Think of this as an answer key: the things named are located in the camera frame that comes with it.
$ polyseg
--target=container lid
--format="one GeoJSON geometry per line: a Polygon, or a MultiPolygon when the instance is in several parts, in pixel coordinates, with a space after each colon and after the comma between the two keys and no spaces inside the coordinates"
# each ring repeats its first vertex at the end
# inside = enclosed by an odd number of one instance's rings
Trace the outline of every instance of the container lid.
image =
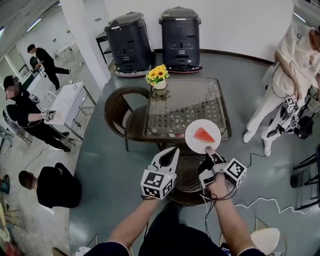
{"type": "Polygon", "coordinates": [[[139,19],[141,19],[144,15],[141,12],[129,12],[125,15],[116,17],[115,19],[111,20],[109,24],[105,27],[105,29],[121,26],[125,24],[133,23],[139,19]]]}
{"type": "Polygon", "coordinates": [[[167,9],[161,14],[162,18],[199,18],[199,15],[192,9],[175,7],[167,9]]]}

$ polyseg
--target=person in white shirt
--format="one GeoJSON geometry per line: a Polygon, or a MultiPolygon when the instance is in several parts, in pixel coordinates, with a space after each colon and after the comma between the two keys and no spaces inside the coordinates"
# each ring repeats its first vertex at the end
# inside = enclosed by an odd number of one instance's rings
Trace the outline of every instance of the person in white shirt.
{"type": "MultiPolygon", "coordinates": [[[[276,48],[275,62],[278,64],[268,83],[265,96],[246,126],[247,132],[243,136],[245,143],[255,135],[265,116],[281,105],[287,97],[293,96],[300,109],[305,104],[305,97],[314,79],[318,88],[320,87],[319,30],[300,24],[290,25],[276,48]]],[[[271,153],[272,141],[278,138],[280,133],[269,138],[267,134],[278,125],[286,129],[290,122],[289,119],[283,121],[279,111],[270,126],[261,134],[264,154],[267,157],[271,153]]]]}

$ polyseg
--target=black baseboard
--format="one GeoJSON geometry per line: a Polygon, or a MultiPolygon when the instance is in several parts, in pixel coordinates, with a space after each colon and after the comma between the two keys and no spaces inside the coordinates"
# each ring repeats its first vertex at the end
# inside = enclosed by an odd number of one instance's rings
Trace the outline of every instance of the black baseboard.
{"type": "MultiPolygon", "coordinates": [[[[162,53],[163,49],[155,49],[155,53],[162,53]]],[[[270,60],[266,60],[263,58],[253,57],[245,54],[235,53],[235,52],[229,52],[229,51],[223,51],[223,50],[210,50],[210,49],[200,49],[200,53],[206,53],[206,54],[220,54],[220,55],[228,55],[228,56],[234,56],[238,58],[248,59],[255,62],[260,62],[268,65],[273,65],[274,62],[270,60]]]]}

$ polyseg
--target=white plate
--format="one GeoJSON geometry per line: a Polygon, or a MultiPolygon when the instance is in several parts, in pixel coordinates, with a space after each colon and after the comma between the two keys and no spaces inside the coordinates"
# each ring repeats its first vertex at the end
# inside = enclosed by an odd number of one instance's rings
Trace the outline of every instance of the white plate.
{"type": "Polygon", "coordinates": [[[211,147],[214,150],[216,150],[219,147],[221,142],[221,133],[218,126],[216,126],[214,122],[211,122],[206,119],[199,119],[190,123],[189,126],[186,128],[185,142],[192,151],[198,154],[205,154],[206,147],[211,147]],[[212,138],[214,138],[215,142],[206,143],[194,138],[196,131],[200,127],[205,129],[206,132],[209,133],[212,136],[212,138]]]}

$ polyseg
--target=large black container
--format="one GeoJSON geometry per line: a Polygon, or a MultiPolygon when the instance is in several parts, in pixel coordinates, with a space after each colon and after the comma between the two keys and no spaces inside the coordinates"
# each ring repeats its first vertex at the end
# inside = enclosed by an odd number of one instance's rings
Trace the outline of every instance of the large black container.
{"type": "Polygon", "coordinates": [[[165,10],[159,24],[162,26],[163,62],[168,70],[187,72],[200,67],[199,15],[192,9],[178,6],[165,10]]]}
{"type": "Polygon", "coordinates": [[[130,12],[109,22],[104,28],[115,62],[120,73],[149,70],[155,62],[144,15],[130,12]]]}

